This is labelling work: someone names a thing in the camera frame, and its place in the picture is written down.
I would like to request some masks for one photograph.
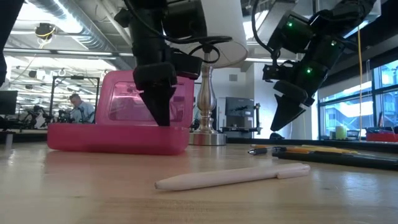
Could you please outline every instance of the computer monitor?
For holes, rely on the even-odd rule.
[[[17,108],[18,91],[0,91],[0,114],[13,115]]]
[[[225,115],[253,117],[254,116],[254,100],[246,98],[225,98]]]

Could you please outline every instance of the desk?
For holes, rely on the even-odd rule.
[[[184,192],[154,182],[187,172],[291,161],[247,146],[189,147],[181,156],[50,151],[15,144],[0,160],[0,219],[9,223],[397,223],[398,173],[309,163],[308,177]]]
[[[46,129],[23,129],[22,132],[19,129],[12,129],[11,131],[17,134],[47,134]]]

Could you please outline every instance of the lamp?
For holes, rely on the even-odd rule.
[[[220,146],[226,144],[226,136],[213,129],[211,111],[216,106],[216,96],[211,84],[214,68],[224,68],[242,62],[248,56],[246,36],[243,28],[243,15],[239,0],[201,0],[205,13],[207,33],[211,35],[227,35],[233,38],[231,42],[216,44],[220,50],[220,59],[214,64],[204,63],[202,66],[202,81],[197,105],[200,110],[200,127],[191,133],[190,144],[201,146]],[[199,44],[173,46],[189,53]],[[198,50],[194,56],[206,61],[217,58],[215,51],[204,53]]]

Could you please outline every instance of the white lamp shade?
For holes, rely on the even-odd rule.
[[[233,41],[216,44],[220,50],[220,59],[213,65],[214,68],[229,67],[242,62],[248,56],[246,45],[246,35],[243,28],[243,15],[240,0],[201,0],[205,13],[208,36],[226,35],[233,38]],[[187,45],[175,45],[180,50],[189,53],[199,43]],[[204,52],[198,50],[194,56],[203,58]],[[213,50],[210,60],[217,58],[217,53]]]

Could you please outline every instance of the window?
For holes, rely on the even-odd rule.
[[[378,112],[382,112],[381,121],[384,127],[398,126],[398,91],[391,91],[377,96],[381,100],[381,108]]]
[[[328,96],[328,97],[324,98],[323,101],[330,101],[330,100],[336,100],[336,99],[346,97],[346,96],[353,96],[355,94],[359,94],[360,89],[361,89],[361,86],[357,85],[352,88],[341,91],[339,93],[336,93],[334,95]],[[362,93],[365,93],[365,92],[368,92],[371,90],[372,90],[372,81],[368,81],[368,82],[362,84]]]
[[[376,76],[376,89],[385,88],[398,84],[398,60],[376,68],[374,73]]]
[[[320,135],[329,136],[337,126],[359,130],[359,92],[362,89],[361,136],[364,128],[398,127],[398,60],[366,71],[374,80],[347,88],[342,92],[320,99]]]
[[[359,130],[359,98],[325,106],[325,134],[335,131],[336,126],[347,130]],[[370,96],[362,99],[362,127],[373,127],[373,101]]]

